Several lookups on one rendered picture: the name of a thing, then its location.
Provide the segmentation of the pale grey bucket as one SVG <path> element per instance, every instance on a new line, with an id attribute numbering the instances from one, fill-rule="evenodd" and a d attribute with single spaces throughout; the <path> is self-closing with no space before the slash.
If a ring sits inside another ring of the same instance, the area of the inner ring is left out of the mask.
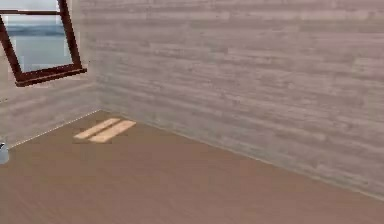
<path id="1" fill-rule="evenodd" d="M 0 164 L 6 164 L 9 161 L 8 147 L 5 143 L 0 143 Z"/>

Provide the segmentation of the dark brown framed window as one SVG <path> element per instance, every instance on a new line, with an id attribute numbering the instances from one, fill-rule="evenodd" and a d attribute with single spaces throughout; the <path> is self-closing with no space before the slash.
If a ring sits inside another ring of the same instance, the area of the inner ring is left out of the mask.
<path id="1" fill-rule="evenodd" d="M 15 85 L 84 73 L 73 27 L 73 0 L 0 0 L 0 44 Z"/>

